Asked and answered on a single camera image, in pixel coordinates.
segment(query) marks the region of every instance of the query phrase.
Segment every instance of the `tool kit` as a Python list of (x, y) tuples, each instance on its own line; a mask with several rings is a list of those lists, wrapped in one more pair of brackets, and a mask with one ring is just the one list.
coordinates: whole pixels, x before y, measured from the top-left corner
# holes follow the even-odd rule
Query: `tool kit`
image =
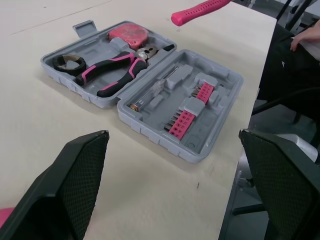
[(241, 75), (133, 22), (73, 29), (80, 40), (41, 59), (51, 78), (100, 108), (117, 105), (121, 121), (190, 163), (210, 153)]

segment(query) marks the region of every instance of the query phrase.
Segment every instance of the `floor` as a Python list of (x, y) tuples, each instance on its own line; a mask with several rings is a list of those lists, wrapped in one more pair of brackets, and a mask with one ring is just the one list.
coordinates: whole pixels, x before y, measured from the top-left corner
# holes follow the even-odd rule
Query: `floor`
[[(249, 0), (235, 0), (244, 6), (249, 5)], [(256, 0), (252, 9), (264, 13), (266, 15), (276, 17), (282, 8), (282, 4), (274, 0)], [(288, 16), (288, 10), (279, 20), (279, 24), (285, 26)], [(305, 14), (302, 22), (310, 24), (312, 16)], [(257, 100), (255, 107), (263, 104), (264, 101)], [(249, 123), (249, 128), (264, 133), (272, 134), (297, 134), (307, 142), (310, 142), (315, 130), (315, 123), (302, 116), (297, 124), (293, 124), (296, 112), (282, 106), (276, 106), (268, 111), (261, 112), (253, 116)], [(232, 216), (231, 211), (234, 208), (259, 204), (260, 199), (255, 188), (243, 187), (244, 180), (240, 180), (240, 184), (234, 184), (224, 221), (221, 228), (219, 240), (263, 240), (268, 224), (267, 212), (250, 213), (238, 216)]]

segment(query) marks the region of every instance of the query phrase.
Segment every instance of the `pliers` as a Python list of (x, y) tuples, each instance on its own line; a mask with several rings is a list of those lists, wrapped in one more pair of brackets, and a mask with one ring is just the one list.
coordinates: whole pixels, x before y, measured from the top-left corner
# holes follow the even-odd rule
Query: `pliers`
[(128, 72), (120, 80), (105, 86), (96, 94), (101, 98), (111, 97), (127, 83), (135, 79), (141, 70), (146, 69), (148, 66), (147, 61), (157, 52), (158, 49), (155, 46), (140, 48), (135, 53), (123, 51), (113, 58), (95, 63), (83, 73), (76, 76), (75, 82), (83, 86), (105, 72), (131, 65)]

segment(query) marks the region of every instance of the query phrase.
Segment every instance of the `table surface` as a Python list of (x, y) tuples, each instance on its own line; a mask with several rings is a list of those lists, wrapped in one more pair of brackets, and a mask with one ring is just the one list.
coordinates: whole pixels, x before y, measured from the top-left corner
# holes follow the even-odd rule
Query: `table surface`
[[(15, 206), (70, 140), (109, 130), (110, 141), (85, 239), (217, 239), (276, 20), (231, 2), (177, 27), (171, 13), (201, 0), (1, 1), (0, 208)], [(40, 58), (123, 20), (145, 26), (245, 79), (207, 158), (191, 164), (50, 79)]]

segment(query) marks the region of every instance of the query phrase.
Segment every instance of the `hand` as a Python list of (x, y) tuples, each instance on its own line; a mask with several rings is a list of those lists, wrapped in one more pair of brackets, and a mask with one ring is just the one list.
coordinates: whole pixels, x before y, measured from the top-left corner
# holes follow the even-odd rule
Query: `hand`
[(320, 27), (310, 27), (295, 36), (291, 42), (290, 50), (295, 51), (298, 43), (300, 43), (302, 40), (307, 42), (320, 42)]

